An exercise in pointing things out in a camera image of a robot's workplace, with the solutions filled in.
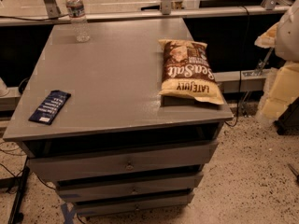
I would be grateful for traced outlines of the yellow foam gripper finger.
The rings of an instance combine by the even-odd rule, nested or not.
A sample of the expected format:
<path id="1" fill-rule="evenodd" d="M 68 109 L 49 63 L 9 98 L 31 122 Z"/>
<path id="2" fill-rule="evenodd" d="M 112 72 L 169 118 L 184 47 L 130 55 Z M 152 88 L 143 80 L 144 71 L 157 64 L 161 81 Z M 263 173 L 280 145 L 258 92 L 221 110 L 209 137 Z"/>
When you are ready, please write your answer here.
<path id="1" fill-rule="evenodd" d="M 254 45 L 264 49 L 273 48 L 276 44 L 277 29 L 278 23 L 275 23 L 266 32 L 257 37 Z"/>

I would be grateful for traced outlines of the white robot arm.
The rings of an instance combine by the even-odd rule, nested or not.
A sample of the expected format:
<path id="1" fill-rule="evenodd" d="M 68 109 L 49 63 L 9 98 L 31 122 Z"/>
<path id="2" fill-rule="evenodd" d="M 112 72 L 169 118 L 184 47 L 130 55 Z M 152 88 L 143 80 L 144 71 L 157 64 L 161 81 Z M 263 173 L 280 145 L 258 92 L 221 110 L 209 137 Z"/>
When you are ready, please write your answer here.
<path id="1" fill-rule="evenodd" d="M 254 42 L 260 48 L 273 48 L 285 63 L 272 68 L 263 86 L 256 119 L 270 125 L 299 97 L 299 0 L 281 19 Z"/>

